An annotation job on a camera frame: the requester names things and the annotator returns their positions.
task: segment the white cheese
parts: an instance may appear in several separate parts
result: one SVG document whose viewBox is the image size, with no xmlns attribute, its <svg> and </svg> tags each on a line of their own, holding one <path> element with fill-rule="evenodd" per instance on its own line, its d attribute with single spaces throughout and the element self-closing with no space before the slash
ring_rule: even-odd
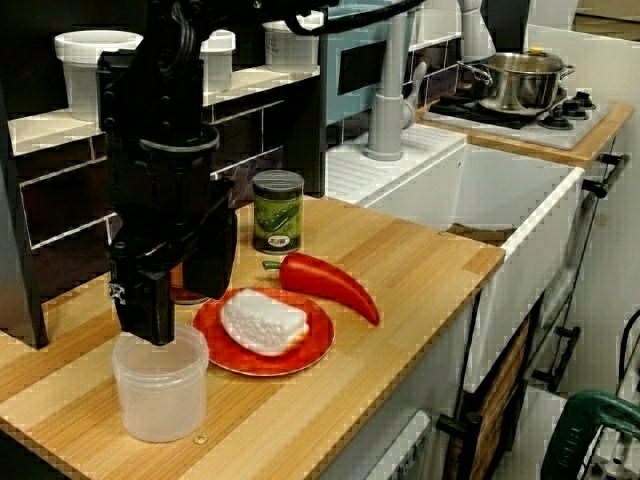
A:
<svg viewBox="0 0 640 480">
<path fill-rule="evenodd" d="M 269 357 L 294 348 L 309 330 L 304 311 L 250 289 L 225 303 L 221 320 L 236 342 Z"/>
</svg>

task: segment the cabinet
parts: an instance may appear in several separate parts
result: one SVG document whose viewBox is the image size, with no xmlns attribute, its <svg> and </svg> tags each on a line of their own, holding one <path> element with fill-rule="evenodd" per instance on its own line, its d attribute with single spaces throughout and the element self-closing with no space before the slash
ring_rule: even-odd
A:
<svg viewBox="0 0 640 480">
<path fill-rule="evenodd" d="M 578 13 L 640 22 L 637 0 L 579 0 Z"/>
</svg>

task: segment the pot handle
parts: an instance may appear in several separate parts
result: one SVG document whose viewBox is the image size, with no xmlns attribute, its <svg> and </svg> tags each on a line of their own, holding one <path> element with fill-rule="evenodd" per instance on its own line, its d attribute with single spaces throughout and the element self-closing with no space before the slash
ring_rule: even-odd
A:
<svg viewBox="0 0 640 480">
<path fill-rule="evenodd" d="M 480 81 L 484 82 L 484 84 L 487 87 L 490 87 L 491 85 L 493 85 L 493 78 L 491 78 L 491 75 L 489 75 L 484 70 L 480 70 L 479 68 L 472 67 L 471 65 L 467 65 L 466 63 L 464 63 L 461 60 L 458 60 L 458 65 L 460 65 L 461 67 L 464 67 L 464 68 L 466 68 L 468 70 L 471 70 L 473 72 L 473 76 L 477 80 L 480 80 Z"/>
<path fill-rule="evenodd" d="M 565 65 L 564 66 L 564 70 L 562 71 L 562 73 L 560 74 L 560 81 L 558 82 L 558 87 L 562 86 L 562 79 L 568 75 L 571 75 L 573 72 L 576 71 L 576 66 L 575 65 Z"/>
</svg>

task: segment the can lid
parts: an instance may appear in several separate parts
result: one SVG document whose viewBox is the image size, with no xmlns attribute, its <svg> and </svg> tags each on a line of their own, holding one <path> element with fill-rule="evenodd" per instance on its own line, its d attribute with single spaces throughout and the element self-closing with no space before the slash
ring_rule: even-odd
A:
<svg viewBox="0 0 640 480">
<path fill-rule="evenodd" d="M 268 192 L 290 192 L 304 186 L 304 178 L 286 170 L 268 170 L 253 177 L 254 186 Z"/>
<path fill-rule="evenodd" d="M 202 42 L 203 53 L 230 52 L 236 48 L 236 35 L 229 30 L 216 30 L 207 40 Z"/>
<path fill-rule="evenodd" d="M 296 18 L 298 19 L 298 23 L 300 23 L 300 26 L 302 26 L 303 28 L 306 28 L 307 30 L 321 27 L 324 24 L 324 14 L 322 12 L 317 12 L 315 10 L 312 10 L 311 14 L 307 15 L 306 17 L 303 17 L 302 15 L 297 15 Z M 284 20 L 279 20 L 277 22 L 263 23 L 262 25 L 264 26 L 264 28 L 269 30 L 279 30 L 282 32 L 290 31 L 289 27 L 287 27 L 287 24 L 284 22 Z"/>
</svg>

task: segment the plastic container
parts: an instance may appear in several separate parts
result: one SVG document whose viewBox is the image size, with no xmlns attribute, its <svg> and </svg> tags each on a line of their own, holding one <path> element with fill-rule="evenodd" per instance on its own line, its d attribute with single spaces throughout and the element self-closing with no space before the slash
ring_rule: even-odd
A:
<svg viewBox="0 0 640 480">
<path fill-rule="evenodd" d="M 285 255 L 302 246 L 303 188 L 304 178 L 286 170 L 268 170 L 253 177 L 256 250 Z"/>
<path fill-rule="evenodd" d="M 307 17 L 298 15 L 307 29 L 324 24 L 324 15 L 312 11 Z M 313 72 L 318 66 L 318 37 L 295 35 L 284 21 L 265 23 L 266 67 L 275 72 Z"/>
<path fill-rule="evenodd" d="M 74 118 L 98 121 L 96 70 L 102 52 L 134 50 L 141 41 L 141 35 L 112 30 L 86 30 L 56 36 L 56 56 L 62 60 L 67 99 Z"/>
<path fill-rule="evenodd" d="M 176 324 L 175 340 L 156 347 L 125 334 L 113 350 L 124 428 L 146 442 L 192 433 L 207 414 L 209 349 L 202 333 Z"/>
<path fill-rule="evenodd" d="M 202 42 L 200 58 L 204 61 L 202 88 L 205 92 L 221 92 L 231 88 L 231 54 L 236 36 L 228 30 L 217 30 Z"/>
</svg>

